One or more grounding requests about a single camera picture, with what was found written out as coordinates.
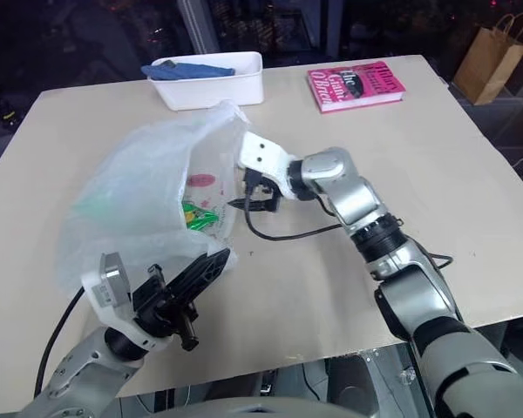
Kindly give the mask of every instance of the white storage bin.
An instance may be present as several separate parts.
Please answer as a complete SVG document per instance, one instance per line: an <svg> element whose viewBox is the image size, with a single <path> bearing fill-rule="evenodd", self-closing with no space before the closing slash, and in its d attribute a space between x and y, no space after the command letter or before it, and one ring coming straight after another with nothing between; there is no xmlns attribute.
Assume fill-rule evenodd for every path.
<svg viewBox="0 0 523 418"><path fill-rule="evenodd" d="M256 105L263 102L262 55L258 52L223 52L159 58L153 61L152 65L168 59L174 63L234 68L234 75L230 77L173 81L156 81L147 78L173 111L211 107L226 98L238 105Z"/></svg>

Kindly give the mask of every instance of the table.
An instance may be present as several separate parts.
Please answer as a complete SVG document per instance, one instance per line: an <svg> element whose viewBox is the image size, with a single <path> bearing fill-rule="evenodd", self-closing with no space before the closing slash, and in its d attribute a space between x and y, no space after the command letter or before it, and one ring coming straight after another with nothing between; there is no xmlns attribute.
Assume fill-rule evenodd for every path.
<svg viewBox="0 0 523 418"><path fill-rule="evenodd" d="M454 256L445 277L471 326L522 316L522 182L422 57L386 62L407 89L403 102L321 115L305 80L317 67L310 65L264 71L265 102L243 110L253 131L295 155L349 150L404 230L431 252ZM0 412L31 399L44 344L67 305L53 260L70 203L129 131L176 116L147 81L46 91L0 159ZM284 234L329 219L315 202L284 202L254 222ZM343 231L268 242L237 218L232 241L238 266L197 300L198 348L173 344L148 355L122 395L397 342ZM96 321L82 300L52 351L47 380Z"/></svg>

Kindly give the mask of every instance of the translucent plastic bag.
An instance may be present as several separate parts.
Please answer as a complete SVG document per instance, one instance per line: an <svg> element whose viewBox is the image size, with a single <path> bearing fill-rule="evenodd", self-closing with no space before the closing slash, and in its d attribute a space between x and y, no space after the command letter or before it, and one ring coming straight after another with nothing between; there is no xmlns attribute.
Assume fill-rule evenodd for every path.
<svg viewBox="0 0 523 418"><path fill-rule="evenodd" d="M68 293L101 253L119 252L130 284L147 279L153 263L172 279L204 252L225 245L235 209L234 166L248 121L230 102L198 116L144 126L105 159L62 225L57 277ZM215 224L187 229L182 201L214 212ZM235 263L231 255L228 267Z"/></svg>

